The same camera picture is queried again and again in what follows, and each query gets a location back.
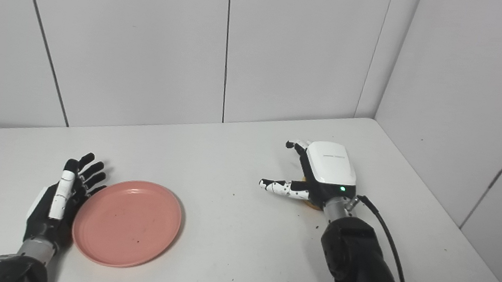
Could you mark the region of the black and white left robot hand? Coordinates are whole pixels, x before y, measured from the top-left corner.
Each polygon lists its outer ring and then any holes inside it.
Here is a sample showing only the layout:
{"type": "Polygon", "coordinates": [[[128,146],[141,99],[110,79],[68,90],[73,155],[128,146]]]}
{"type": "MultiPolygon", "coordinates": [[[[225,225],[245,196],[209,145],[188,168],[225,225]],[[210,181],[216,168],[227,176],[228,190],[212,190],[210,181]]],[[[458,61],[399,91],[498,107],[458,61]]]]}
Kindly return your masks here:
{"type": "Polygon", "coordinates": [[[24,240],[49,242],[56,252],[71,245],[71,230],[78,211],[106,187],[105,165],[102,161],[95,162],[95,158],[94,153],[88,153],[80,160],[66,161],[62,177],[45,189],[31,210],[24,240]]]}

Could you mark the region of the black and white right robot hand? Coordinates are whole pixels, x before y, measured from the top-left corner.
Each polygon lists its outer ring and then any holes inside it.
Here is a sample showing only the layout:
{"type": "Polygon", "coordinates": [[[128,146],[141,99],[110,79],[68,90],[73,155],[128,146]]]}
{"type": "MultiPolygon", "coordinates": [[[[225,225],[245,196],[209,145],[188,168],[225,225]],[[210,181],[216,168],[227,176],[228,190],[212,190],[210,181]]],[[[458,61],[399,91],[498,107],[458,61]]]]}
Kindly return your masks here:
{"type": "Polygon", "coordinates": [[[330,141],[288,140],[286,148],[299,156],[301,180],[261,179],[259,186],[268,192],[305,200],[323,209],[330,200],[345,202],[356,197],[357,175],[345,146],[330,141]]]}

